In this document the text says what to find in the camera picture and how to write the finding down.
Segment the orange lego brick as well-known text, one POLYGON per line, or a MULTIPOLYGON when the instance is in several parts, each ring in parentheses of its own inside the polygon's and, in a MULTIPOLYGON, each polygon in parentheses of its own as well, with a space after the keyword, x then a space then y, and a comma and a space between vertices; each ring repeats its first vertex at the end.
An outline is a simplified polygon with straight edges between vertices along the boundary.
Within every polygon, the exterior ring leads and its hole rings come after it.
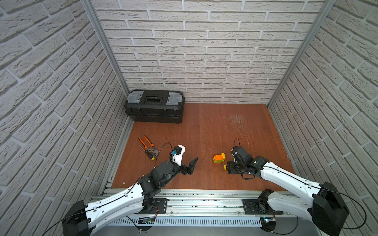
POLYGON ((214 155, 214 156, 213 156, 213 159, 214 159, 214 160, 224 160, 224 159, 222 159, 222 155, 221 155, 221 154, 219 154, 219 155, 214 155))

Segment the long green lego brick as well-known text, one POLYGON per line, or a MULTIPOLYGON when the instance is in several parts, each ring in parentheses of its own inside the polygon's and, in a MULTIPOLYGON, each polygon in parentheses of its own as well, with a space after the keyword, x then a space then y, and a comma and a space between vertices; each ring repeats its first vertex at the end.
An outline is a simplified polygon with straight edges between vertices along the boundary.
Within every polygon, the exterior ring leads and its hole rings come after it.
POLYGON ((214 159, 213 159, 213 163, 214 163, 214 164, 217 164, 217 163, 223 163, 223 162, 224 162, 224 160, 214 160, 214 159))

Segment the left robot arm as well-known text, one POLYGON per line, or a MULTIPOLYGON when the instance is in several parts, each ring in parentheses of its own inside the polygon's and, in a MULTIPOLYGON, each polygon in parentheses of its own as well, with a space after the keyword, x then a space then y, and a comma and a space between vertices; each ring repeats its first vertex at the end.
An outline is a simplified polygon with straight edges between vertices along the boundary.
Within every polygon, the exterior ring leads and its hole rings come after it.
POLYGON ((189 165, 178 165, 173 160, 162 162, 135 184, 101 201, 74 203, 62 220, 65 236, 91 236, 108 224, 155 206, 154 196, 161 192, 178 174, 191 175, 198 158, 189 165))

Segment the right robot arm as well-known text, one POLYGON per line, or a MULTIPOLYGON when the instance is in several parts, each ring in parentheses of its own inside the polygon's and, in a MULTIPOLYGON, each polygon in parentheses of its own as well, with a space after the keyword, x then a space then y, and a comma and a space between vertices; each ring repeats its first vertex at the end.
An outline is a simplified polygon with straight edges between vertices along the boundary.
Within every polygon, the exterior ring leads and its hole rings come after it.
POLYGON ((349 209, 333 184, 319 184, 301 178, 262 156, 253 158, 240 146, 234 146, 231 155, 233 160, 225 166, 229 174, 241 175, 247 180, 257 177, 294 194, 286 196, 266 189, 257 198, 255 210, 262 214, 287 212, 313 222, 329 236, 340 234, 349 209))

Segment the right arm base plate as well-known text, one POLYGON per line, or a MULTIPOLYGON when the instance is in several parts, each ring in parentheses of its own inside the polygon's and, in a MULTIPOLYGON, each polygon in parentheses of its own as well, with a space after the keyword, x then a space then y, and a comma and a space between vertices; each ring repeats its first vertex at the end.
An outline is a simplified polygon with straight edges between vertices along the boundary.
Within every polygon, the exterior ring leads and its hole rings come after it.
POLYGON ((282 211, 273 210, 266 201, 259 199, 243 199, 243 209, 245 215, 283 215, 282 211))

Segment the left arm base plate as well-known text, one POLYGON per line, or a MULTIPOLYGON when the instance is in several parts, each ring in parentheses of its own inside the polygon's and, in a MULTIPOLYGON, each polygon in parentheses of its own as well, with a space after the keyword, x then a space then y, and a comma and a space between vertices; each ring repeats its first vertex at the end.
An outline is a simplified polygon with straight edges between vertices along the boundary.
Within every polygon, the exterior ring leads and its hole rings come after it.
POLYGON ((149 198, 142 202, 142 210, 137 214, 165 214, 168 199, 166 198, 149 198))

